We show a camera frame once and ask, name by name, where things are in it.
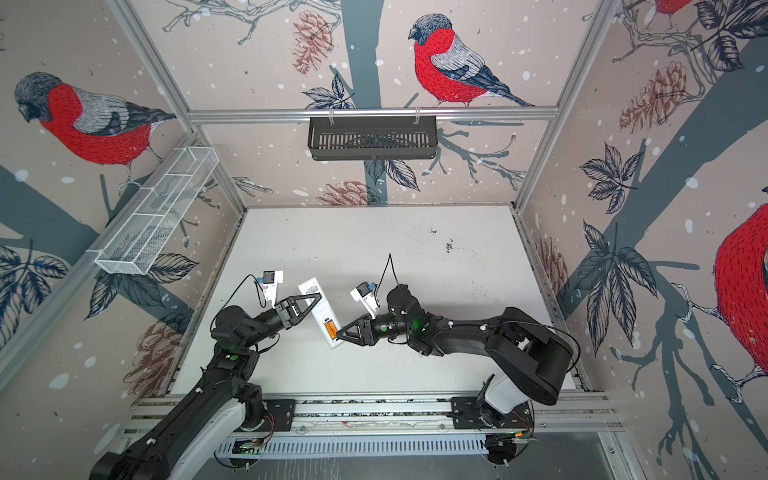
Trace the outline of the white remote control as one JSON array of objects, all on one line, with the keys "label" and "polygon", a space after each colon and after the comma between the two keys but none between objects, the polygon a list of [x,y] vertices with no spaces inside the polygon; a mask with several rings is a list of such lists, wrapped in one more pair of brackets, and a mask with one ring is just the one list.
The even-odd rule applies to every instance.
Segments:
[{"label": "white remote control", "polygon": [[301,284],[298,285],[298,290],[301,294],[309,294],[309,293],[315,293],[319,292],[322,294],[323,299],[320,301],[320,303],[312,310],[311,314],[317,323],[318,327],[320,328],[322,335],[328,344],[328,346],[331,349],[334,349],[338,347],[341,343],[336,344],[334,341],[332,341],[324,327],[324,323],[332,320],[335,323],[336,330],[341,328],[341,324],[330,305],[330,302],[328,301],[322,287],[320,286],[318,280],[316,278],[311,278]]}]

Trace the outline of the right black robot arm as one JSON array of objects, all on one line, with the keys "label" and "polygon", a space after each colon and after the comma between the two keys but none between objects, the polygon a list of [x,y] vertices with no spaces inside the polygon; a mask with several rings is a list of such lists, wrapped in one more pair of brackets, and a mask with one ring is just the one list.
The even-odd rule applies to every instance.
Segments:
[{"label": "right black robot arm", "polygon": [[387,294],[384,313],[367,313],[337,330],[336,338],[358,346],[381,339],[405,338],[405,345],[423,356],[452,354],[492,359],[503,376],[482,387],[479,405],[509,414],[529,401],[557,403],[574,351],[558,330],[544,325],[517,307],[480,320],[454,320],[430,313],[406,285]]}]

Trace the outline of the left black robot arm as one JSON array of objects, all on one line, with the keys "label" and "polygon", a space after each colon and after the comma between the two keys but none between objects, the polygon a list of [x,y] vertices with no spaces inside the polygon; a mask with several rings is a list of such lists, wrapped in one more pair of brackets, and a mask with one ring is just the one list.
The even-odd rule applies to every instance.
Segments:
[{"label": "left black robot arm", "polygon": [[91,479],[191,479],[238,429],[264,428],[267,439],[291,425],[295,403],[268,410],[262,388],[250,382],[261,356],[258,344],[299,325],[322,300],[293,295],[256,317],[227,306],[214,317],[213,356],[195,386],[148,433],[122,453],[108,452]]}]

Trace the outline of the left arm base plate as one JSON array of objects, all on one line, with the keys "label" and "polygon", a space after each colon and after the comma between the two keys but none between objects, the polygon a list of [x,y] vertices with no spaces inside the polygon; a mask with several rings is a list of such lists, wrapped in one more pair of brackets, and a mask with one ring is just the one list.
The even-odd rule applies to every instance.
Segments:
[{"label": "left arm base plate", "polygon": [[249,401],[244,404],[245,418],[240,426],[245,432],[289,432],[292,428],[295,399],[267,399],[260,403]]}]

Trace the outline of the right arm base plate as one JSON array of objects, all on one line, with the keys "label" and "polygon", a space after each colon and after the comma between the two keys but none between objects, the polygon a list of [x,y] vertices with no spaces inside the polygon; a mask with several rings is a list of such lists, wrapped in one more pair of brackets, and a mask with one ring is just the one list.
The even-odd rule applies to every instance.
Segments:
[{"label": "right arm base plate", "polygon": [[450,412],[456,430],[516,429],[527,431],[534,426],[533,410],[527,403],[509,413],[500,413],[487,402],[475,397],[452,397]]}]

